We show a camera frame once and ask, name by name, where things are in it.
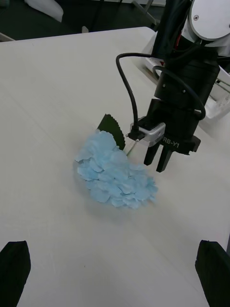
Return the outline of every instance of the black cable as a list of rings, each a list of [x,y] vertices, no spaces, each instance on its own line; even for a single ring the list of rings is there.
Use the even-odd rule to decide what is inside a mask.
[[[131,100],[131,104],[132,104],[132,108],[133,108],[133,130],[139,130],[138,128],[138,108],[137,108],[137,104],[133,95],[133,92],[131,90],[130,85],[128,84],[128,81],[126,79],[126,76],[121,68],[121,64],[120,64],[120,59],[121,58],[127,58],[127,57],[140,57],[140,58],[150,58],[151,54],[144,54],[144,53],[122,53],[119,54],[116,57],[116,65],[117,65],[117,69],[120,73],[120,76],[124,82],[124,85],[128,91],[130,100]]]
[[[163,73],[166,73],[167,75],[169,75],[171,78],[173,78],[174,80],[176,80],[180,85],[182,85],[184,87],[184,89],[193,97],[193,99],[199,104],[200,107],[200,111],[201,111],[201,117],[199,117],[199,120],[202,120],[205,118],[206,115],[206,111],[205,111],[205,106],[203,105],[202,101],[200,100],[199,96],[196,94],[196,92],[194,92],[194,90],[187,85],[181,78],[179,78],[176,74],[174,74],[173,72],[171,72],[170,70],[168,70],[165,67],[161,67],[161,66],[154,66],[153,67],[153,71],[162,71]]]

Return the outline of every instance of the black object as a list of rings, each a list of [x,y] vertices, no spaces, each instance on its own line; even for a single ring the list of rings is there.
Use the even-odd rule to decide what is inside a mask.
[[[163,151],[158,172],[165,170],[172,152],[189,155],[190,151],[197,151],[200,140],[194,132],[206,115],[205,104],[219,73],[215,48],[205,47],[206,41],[197,39],[191,43],[180,37],[190,6],[190,0],[167,0],[152,54],[126,53],[116,58],[133,107],[134,124],[128,136],[140,140],[145,135],[139,127],[150,131],[160,123],[166,125],[160,141]],[[119,62],[120,58],[128,56],[164,60],[163,67],[153,69],[162,71],[155,92],[158,99],[152,99],[147,115],[141,120],[138,120],[136,101]],[[152,163],[158,147],[156,144],[147,150],[146,165]]]
[[[126,142],[120,129],[120,126],[110,114],[105,114],[101,123],[98,126],[98,130],[111,133],[120,150],[123,150],[125,148]]]
[[[166,60],[171,56],[191,6],[190,0],[166,0],[164,13],[158,27],[152,57]]]
[[[230,257],[218,242],[200,242],[195,269],[209,306],[229,307]]]
[[[30,269],[26,241],[9,242],[0,253],[0,306],[18,305]]]

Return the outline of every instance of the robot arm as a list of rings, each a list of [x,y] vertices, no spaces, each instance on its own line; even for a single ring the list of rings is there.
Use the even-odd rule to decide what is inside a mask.
[[[161,144],[157,171],[165,170],[172,152],[196,152],[194,132],[219,74],[217,59],[230,53],[229,0],[167,0],[151,57],[164,66],[148,113],[129,137],[148,146],[149,165]]]

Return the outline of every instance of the table surface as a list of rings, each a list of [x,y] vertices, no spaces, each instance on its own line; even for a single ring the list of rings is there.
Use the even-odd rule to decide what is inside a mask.
[[[200,240],[227,246],[230,145],[220,124],[191,156],[149,166],[159,192],[137,211],[96,203],[73,160],[105,113],[127,132],[131,103],[115,65],[141,52],[148,28],[0,44],[0,248],[26,240],[32,268],[18,307],[207,307],[195,260]],[[122,60],[146,114],[155,83]],[[142,162],[140,144],[132,159]]]

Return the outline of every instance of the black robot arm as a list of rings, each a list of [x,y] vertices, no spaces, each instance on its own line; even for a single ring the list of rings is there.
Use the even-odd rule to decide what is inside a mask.
[[[167,0],[152,54],[125,54],[116,59],[134,110],[134,124],[128,136],[147,144],[146,165],[152,163],[159,146],[163,146],[158,172],[165,170],[172,152],[197,151],[200,140],[194,132],[205,117],[205,103],[219,73],[218,53],[214,48],[205,47],[202,40],[192,43],[181,36],[190,6],[190,0]],[[164,62],[162,67],[154,68],[161,70],[155,92],[157,99],[152,99],[147,115],[141,119],[119,63],[120,58],[129,55]]]

